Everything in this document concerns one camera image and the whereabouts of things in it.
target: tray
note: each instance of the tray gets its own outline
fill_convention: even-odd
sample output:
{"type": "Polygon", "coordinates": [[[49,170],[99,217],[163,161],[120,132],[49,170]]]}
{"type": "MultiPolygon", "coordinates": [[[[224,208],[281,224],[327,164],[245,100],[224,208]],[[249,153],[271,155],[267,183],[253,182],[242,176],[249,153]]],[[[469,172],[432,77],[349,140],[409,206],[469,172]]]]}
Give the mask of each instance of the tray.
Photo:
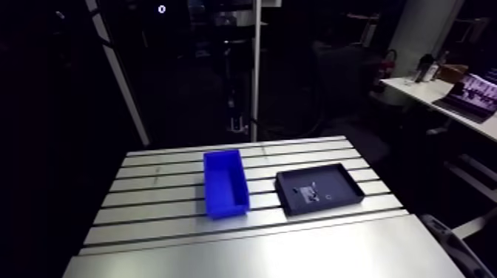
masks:
{"type": "Polygon", "coordinates": [[[288,215],[336,208],[364,199],[342,164],[277,173],[277,193],[288,215]]]}
{"type": "Polygon", "coordinates": [[[245,214],[249,189],[238,150],[203,155],[206,212],[212,219],[245,214]]]}

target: white desk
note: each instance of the white desk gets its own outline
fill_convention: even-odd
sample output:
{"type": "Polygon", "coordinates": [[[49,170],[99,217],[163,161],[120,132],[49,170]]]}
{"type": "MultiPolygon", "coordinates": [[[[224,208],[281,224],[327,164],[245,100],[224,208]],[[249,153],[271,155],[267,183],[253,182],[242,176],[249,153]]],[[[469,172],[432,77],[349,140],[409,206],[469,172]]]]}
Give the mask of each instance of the white desk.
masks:
{"type": "Polygon", "coordinates": [[[421,82],[416,84],[411,81],[406,81],[404,78],[383,79],[382,82],[390,87],[399,90],[400,92],[415,99],[416,101],[421,102],[431,109],[435,109],[445,114],[449,118],[452,118],[459,123],[462,123],[465,126],[468,126],[471,129],[482,133],[483,135],[494,141],[497,141],[497,117],[495,115],[486,120],[484,123],[476,123],[455,112],[432,104],[434,101],[444,97],[452,88],[452,84],[441,80],[421,82]]]}
{"type": "Polygon", "coordinates": [[[131,152],[64,278],[463,278],[343,136],[131,152]],[[212,221],[204,152],[239,149],[251,211],[212,221]],[[358,204],[286,216],[279,171],[341,163],[358,204]]]}

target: red fire extinguisher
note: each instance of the red fire extinguisher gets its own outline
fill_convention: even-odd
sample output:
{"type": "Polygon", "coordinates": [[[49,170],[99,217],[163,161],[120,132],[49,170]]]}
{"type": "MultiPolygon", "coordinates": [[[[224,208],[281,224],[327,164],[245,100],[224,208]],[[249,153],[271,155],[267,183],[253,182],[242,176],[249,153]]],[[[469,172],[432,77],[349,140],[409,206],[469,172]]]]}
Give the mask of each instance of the red fire extinguisher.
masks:
{"type": "Polygon", "coordinates": [[[380,82],[382,79],[390,78],[393,69],[395,68],[395,61],[397,60],[397,51],[388,50],[383,57],[382,63],[379,65],[378,73],[373,81],[373,92],[381,93],[385,91],[385,85],[380,82]]]}

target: black tray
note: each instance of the black tray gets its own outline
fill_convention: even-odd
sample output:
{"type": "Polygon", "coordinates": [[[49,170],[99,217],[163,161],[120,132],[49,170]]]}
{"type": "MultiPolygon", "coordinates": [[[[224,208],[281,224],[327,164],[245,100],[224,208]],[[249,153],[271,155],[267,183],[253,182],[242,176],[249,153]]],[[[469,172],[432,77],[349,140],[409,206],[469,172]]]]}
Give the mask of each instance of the black tray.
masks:
{"type": "Polygon", "coordinates": [[[364,192],[342,164],[279,172],[276,189],[288,215],[346,206],[364,199],[364,192]]]}

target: laptop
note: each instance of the laptop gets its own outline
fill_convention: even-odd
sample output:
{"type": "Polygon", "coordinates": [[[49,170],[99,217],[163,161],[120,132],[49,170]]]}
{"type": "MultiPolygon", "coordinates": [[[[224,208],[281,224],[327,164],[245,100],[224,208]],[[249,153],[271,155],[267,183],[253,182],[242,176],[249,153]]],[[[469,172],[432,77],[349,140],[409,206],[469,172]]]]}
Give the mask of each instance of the laptop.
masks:
{"type": "Polygon", "coordinates": [[[492,80],[467,73],[460,82],[454,84],[446,96],[433,104],[476,123],[483,123],[497,111],[497,85],[489,79],[492,80]]]}

